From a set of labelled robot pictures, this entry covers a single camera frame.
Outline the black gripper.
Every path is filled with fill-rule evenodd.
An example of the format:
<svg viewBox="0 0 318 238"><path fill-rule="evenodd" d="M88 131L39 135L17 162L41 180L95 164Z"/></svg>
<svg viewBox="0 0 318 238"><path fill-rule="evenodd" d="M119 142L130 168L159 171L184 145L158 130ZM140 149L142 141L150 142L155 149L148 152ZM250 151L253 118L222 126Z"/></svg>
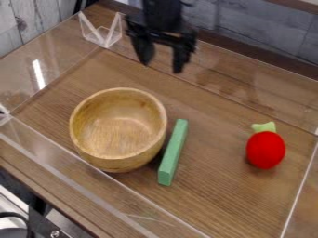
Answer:
<svg viewBox="0 0 318 238"><path fill-rule="evenodd" d="M172 47L172 72L180 73L196 50L196 31L183 19L183 0L142 0L142 10L126 16L127 35L140 63L150 65L154 45Z"/></svg>

